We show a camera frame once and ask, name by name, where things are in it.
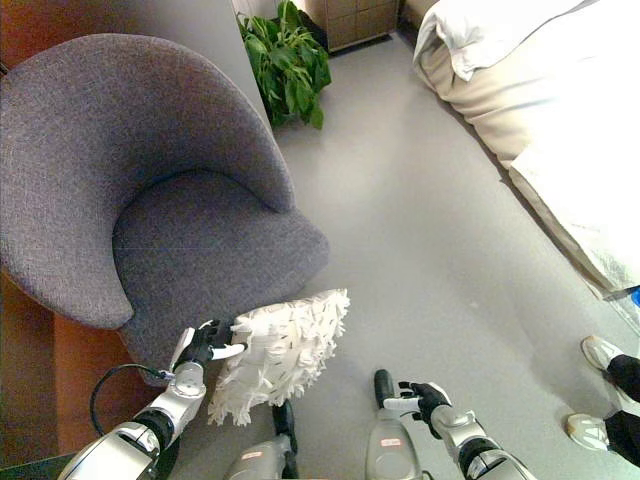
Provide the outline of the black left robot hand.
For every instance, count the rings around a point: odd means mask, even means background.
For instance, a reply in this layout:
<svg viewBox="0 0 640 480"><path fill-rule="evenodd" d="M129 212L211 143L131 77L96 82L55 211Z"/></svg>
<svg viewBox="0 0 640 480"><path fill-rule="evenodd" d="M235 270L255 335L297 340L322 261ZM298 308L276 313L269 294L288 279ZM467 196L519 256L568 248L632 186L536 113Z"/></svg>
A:
<svg viewBox="0 0 640 480"><path fill-rule="evenodd" d="M185 329L172 356L170 371L175 372L186 362L205 367L210 361L231 358L248 349L246 342L228 344L223 341L219 335L220 329L219 320L209 320L198 328Z"/></svg>

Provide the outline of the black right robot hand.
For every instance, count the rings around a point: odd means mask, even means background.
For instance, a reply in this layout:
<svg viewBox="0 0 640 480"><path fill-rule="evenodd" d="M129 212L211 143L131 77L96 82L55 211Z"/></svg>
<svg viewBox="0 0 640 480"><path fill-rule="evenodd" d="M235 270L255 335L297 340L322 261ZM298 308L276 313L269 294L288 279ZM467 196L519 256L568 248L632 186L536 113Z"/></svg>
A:
<svg viewBox="0 0 640 480"><path fill-rule="evenodd" d="M434 382L401 381L398 386L401 389L401 395L383 399L382 407L391 411L411 413L414 420L421 420L429 427L435 439L441 440L442 437L433 426L431 416L437 407L452 406L447 393Z"/></svg>

